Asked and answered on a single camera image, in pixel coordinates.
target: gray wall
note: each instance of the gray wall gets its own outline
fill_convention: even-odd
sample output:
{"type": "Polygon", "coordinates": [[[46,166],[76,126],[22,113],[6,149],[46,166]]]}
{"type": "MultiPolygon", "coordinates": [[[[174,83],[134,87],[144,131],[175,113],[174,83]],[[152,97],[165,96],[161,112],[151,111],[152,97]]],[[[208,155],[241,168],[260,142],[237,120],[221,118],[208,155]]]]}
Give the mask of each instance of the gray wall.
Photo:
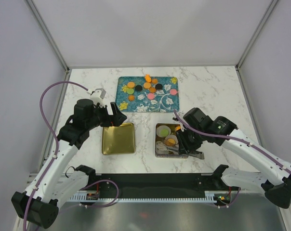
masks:
{"type": "Polygon", "coordinates": [[[278,3],[241,74],[264,146],[291,162],[291,0],[278,3]]]}
{"type": "MultiPolygon", "coordinates": [[[[37,168],[47,129],[39,110],[40,94],[64,78],[49,44],[22,0],[0,1],[0,231],[12,230],[11,204],[29,173],[37,168]]],[[[57,89],[44,101],[48,118],[57,89]]]]}
{"type": "Polygon", "coordinates": [[[235,65],[271,0],[34,0],[69,66],[235,65]]]}

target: blue mat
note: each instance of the blue mat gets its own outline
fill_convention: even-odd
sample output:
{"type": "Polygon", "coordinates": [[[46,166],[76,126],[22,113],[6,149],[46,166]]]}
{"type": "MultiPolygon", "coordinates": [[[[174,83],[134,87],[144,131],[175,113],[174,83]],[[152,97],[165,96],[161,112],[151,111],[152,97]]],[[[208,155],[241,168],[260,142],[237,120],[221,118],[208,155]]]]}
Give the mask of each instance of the blue mat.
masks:
{"type": "Polygon", "coordinates": [[[161,85],[162,90],[154,93],[155,98],[149,100],[147,95],[150,93],[148,89],[142,89],[141,92],[134,91],[134,101],[129,101],[129,94],[126,92],[129,82],[143,87],[146,82],[144,77],[120,77],[117,86],[116,104],[123,112],[173,112],[174,109],[179,110],[179,94],[170,95],[171,89],[178,89],[178,79],[176,77],[152,77],[156,78],[161,85]]]}

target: marble table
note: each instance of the marble table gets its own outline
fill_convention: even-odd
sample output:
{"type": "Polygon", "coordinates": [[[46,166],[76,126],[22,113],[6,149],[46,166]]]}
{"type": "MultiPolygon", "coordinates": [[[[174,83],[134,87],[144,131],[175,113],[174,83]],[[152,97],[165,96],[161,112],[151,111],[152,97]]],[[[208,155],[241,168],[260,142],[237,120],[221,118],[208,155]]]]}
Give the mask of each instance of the marble table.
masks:
{"type": "MultiPolygon", "coordinates": [[[[243,92],[233,66],[212,67],[147,67],[147,68],[100,68],[73,69],[70,81],[87,88],[104,88],[104,102],[115,100],[117,81],[120,76],[170,76],[179,81],[180,112],[199,107],[212,119],[225,116],[238,125],[253,140],[257,140],[243,92]]],[[[85,90],[69,85],[60,114],[58,130],[73,114],[78,99],[88,98],[85,90]]],[[[95,128],[72,158],[68,166],[87,165],[97,173],[210,173],[220,164],[246,171],[257,171],[234,153],[204,143],[199,149],[205,160],[156,158],[154,153],[155,125],[175,123],[172,113],[125,113],[127,122],[135,124],[136,152],[134,154],[103,155],[101,152],[102,128],[95,128]]]]}

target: green lid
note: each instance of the green lid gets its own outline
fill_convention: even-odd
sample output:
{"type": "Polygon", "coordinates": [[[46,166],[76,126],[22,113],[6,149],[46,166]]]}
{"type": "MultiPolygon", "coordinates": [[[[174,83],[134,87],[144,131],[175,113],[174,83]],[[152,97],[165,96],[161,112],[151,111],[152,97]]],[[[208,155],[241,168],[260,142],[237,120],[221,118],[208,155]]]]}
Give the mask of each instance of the green lid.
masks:
{"type": "Polygon", "coordinates": [[[127,92],[129,95],[131,95],[131,94],[134,93],[134,89],[133,89],[133,88],[129,88],[129,89],[126,90],[126,92],[127,92]]]}
{"type": "Polygon", "coordinates": [[[167,129],[162,129],[159,134],[161,137],[166,137],[169,135],[169,131],[167,129]]]}

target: pink disc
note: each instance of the pink disc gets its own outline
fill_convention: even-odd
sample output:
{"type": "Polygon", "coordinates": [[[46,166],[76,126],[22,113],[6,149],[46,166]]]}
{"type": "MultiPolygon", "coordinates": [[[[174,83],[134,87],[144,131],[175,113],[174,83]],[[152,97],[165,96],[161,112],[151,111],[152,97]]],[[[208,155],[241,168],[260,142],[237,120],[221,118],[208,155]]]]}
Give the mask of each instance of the pink disc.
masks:
{"type": "Polygon", "coordinates": [[[153,99],[155,98],[155,95],[154,95],[153,93],[149,93],[149,94],[147,95],[147,98],[148,98],[149,100],[153,100],[153,99]]]}
{"type": "Polygon", "coordinates": [[[176,89],[171,89],[170,90],[170,95],[176,95],[178,91],[176,89]]]}

